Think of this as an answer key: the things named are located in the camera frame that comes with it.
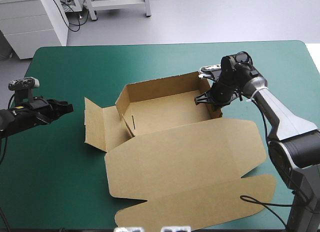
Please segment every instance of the robotic arm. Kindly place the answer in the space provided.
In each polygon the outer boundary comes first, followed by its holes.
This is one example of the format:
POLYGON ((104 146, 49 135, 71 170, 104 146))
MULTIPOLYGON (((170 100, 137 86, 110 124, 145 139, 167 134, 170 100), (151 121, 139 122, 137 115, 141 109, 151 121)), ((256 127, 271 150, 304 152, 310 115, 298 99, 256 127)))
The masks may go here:
POLYGON ((13 108, 0 110, 0 140, 38 125, 48 125, 67 113, 73 112, 73 105, 55 99, 34 97, 33 89, 39 81, 33 77, 13 80, 8 88, 14 91, 13 108))
POLYGON ((270 159, 294 200, 286 229, 316 232, 320 224, 320 131, 294 115, 269 90, 267 80, 253 66, 246 52, 225 56, 221 65, 203 67, 201 78, 213 80, 209 91, 195 103, 213 109, 229 105, 242 96, 253 100, 271 124, 266 138, 270 159))

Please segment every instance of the cardboard box lid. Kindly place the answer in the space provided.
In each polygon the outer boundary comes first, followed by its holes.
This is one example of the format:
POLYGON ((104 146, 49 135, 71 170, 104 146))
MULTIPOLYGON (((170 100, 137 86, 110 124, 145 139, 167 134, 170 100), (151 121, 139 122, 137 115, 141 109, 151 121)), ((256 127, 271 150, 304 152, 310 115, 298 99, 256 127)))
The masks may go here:
POLYGON ((265 159, 256 124, 229 118, 136 136, 105 155, 110 194, 140 200, 239 179, 265 159))
POLYGON ((211 87, 198 75, 192 72, 127 84, 115 102, 119 116, 135 136, 219 118, 220 110, 195 105, 195 96, 211 87))
POLYGON ((174 225, 188 225, 192 230, 206 228, 260 212, 263 206, 244 202, 240 196, 249 195, 269 202, 275 186, 276 180, 269 174, 239 178, 119 210, 115 222, 119 227, 139 225, 146 232, 174 225))
POLYGON ((105 155, 109 192, 147 200, 120 210, 120 227, 190 225, 192 230, 258 213, 249 195, 270 202, 272 175, 241 178, 266 159, 256 124, 216 118, 136 136, 105 155))

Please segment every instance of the cabinet drawer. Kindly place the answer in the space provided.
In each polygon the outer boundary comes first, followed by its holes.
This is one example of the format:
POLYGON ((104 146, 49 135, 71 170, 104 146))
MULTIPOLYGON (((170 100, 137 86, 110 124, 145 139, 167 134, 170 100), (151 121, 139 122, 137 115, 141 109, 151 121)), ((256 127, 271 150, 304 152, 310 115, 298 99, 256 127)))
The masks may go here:
POLYGON ((46 15, 40 0, 0 3, 0 20, 46 15))
POLYGON ((53 29, 53 26, 47 15, 0 20, 0 30, 4 35, 51 29, 53 29))
POLYGON ((7 34, 5 38, 20 59, 32 58, 36 50, 41 47, 61 46, 53 29, 7 34))

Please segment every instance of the cardboard box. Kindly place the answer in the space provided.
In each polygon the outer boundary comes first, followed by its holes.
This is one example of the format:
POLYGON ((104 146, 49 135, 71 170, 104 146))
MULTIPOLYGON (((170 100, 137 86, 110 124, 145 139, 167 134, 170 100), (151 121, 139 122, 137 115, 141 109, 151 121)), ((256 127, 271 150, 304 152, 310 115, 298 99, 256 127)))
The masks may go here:
POLYGON ((193 72, 128 84, 111 107, 85 99, 85 142, 106 152, 110 194, 146 200, 118 211, 118 226, 196 230, 263 209, 240 195, 271 201, 272 175, 242 178, 266 159, 257 126, 195 105, 209 88, 193 72))

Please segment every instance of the metal frame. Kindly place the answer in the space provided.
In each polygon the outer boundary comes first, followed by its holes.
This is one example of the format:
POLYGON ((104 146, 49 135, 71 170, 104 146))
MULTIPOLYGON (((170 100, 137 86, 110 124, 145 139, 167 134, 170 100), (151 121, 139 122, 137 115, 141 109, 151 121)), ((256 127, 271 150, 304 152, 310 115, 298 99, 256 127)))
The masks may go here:
POLYGON ((93 21, 96 21, 96 11, 114 10, 130 8, 137 5, 145 6, 145 15, 151 16, 150 0, 85 0, 86 6, 89 10, 90 17, 93 21))

